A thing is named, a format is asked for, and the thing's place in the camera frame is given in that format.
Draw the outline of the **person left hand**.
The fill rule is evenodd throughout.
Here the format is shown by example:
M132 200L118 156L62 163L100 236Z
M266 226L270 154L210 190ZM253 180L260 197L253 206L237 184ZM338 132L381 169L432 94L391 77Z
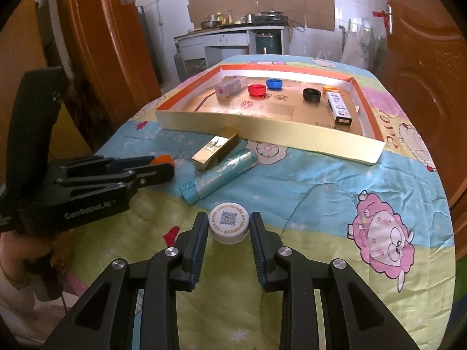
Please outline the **person left hand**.
M61 273L69 267L73 255L73 232L55 237L33 237L17 232L1 233L1 269L7 281L16 289L29 285L25 262L52 253L51 266Z

